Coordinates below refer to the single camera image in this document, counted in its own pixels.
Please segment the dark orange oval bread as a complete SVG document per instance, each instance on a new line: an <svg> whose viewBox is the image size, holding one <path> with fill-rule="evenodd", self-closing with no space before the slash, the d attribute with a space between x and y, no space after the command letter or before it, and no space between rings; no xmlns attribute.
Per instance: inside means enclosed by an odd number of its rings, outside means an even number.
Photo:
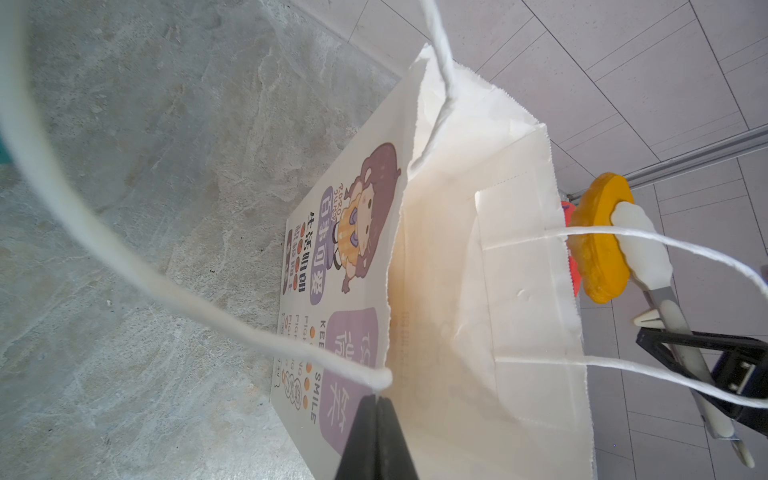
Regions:
<svg viewBox="0 0 768 480"><path fill-rule="evenodd" d="M604 173L582 195L570 226L611 226L610 217L621 202L634 204L628 181L620 175ZM584 291L593 302L606 304L624 292L630 280L630 269L614 235L569 236L567 244L581 275Z"/></svg>

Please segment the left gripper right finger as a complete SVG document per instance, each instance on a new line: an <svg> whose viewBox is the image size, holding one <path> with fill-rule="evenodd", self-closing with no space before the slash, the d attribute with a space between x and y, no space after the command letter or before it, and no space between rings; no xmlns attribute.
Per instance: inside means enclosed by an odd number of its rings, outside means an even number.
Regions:
<svg viewBox="0 0 768 480"><path fill-rule="evenodd" d="M418 480L405 436L388 398L376 401L375 478L377 480Z"/></svg>

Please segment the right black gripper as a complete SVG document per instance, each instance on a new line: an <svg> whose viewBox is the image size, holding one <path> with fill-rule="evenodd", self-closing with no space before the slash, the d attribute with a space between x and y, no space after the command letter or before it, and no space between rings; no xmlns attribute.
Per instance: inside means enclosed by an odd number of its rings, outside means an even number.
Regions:
<svg viewBox="0 0 768 480"><path fill-rule="evenodd" d="M655 231L645 211L626 201L616 205L610 222L615 227ZM617 240L634 280L653 308L634 319L640 328L637 345L674 373L727 393L765 399L767 344L749 337L692 332L672 289L673 267L665 245L633 236L619 235ZM754 458L737 436L735 425L765 436L767 411L697 391L692 395L710 435L728 442L741 463L753 468Z"/></svg>

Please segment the white printed paper bag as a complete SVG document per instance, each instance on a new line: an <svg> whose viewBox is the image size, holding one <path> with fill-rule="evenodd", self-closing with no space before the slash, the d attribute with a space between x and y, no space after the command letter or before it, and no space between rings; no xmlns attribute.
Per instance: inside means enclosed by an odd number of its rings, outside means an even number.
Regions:
<svg viewBox="0 0 768 480"><path fill-rule="evenodd" d="M591 479L546 126L277 1L1 5L1 474Z"/></svg>

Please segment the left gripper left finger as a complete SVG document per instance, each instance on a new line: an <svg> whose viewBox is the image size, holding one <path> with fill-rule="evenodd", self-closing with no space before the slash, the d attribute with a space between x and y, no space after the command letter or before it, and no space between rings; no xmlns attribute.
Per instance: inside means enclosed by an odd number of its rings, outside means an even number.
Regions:
<svg viewBox="0 0 768 480"><path fill-rule="evenodd" d="M377 397L363 397L341 456L336 480L373 480L377 475Z"/></svg>

